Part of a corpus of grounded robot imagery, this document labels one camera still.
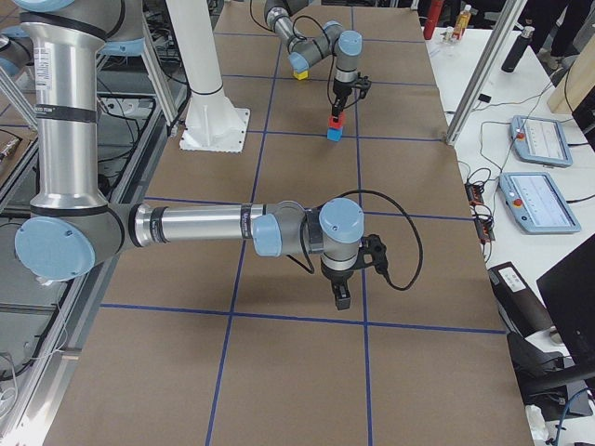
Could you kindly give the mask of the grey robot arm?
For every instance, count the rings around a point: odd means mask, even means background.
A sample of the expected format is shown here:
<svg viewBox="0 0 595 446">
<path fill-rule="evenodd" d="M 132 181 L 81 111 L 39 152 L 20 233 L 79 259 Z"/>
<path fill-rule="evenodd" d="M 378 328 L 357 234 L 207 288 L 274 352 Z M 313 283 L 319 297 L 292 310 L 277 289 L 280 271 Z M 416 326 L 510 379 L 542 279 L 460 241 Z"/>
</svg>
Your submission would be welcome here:
<svg viewBox="0 0 595 446">
<path fill-rule="evenodd" d="M 99 188 L 97 56 L 111 43 L 143 46 L 141 1 L 13 1 L 33 42 L 39 190 L 17 230 L 17 259 L 52 282 L 85 276 L 130 248 L 199 240 L 252 241 L 259 256 L 321 258 L 338 310 L 350 307 L 348 280 L 364 255 L 364 212 L 347 198 L 317 208 L 274 204 L 153 206 L 108 199 Z M 266 1 L 267 31 L 288 45 L 295 76 L 333 57 L 334 94 L 327 137 L 338 140 L 346 101 L 359 76 L 363 38 L 337 21 L 306 37 L 292 16 L 309 1 Z M 180 147 L 240 152 L 250 110 L 224 90 L 206 1 L 166 1 L 188 80 L 189 109 Z"/>
<path fill-rule="evenodd" d="M 362 36 L 347 30 L 337 21 L 320 25 L 321 33 L 308 37 L 298 30 L 300 17 L 297 13 L 310 3 L 308 1 L 267 1 L 264 6 L 266 27 L 275 33 L 284 44 L 293 75 L 298 80 L 306 79 L 317 63 L 331 57 L 334 61 L 334 98 L 330 99 L 331 115 L 328 127 L 340 130 L 344 125 L 348 99 L 354 91 L 357 99 L 363 99 L 371 87 L 368 77 L 358 70 L 363 50 Z"/>
</svg>

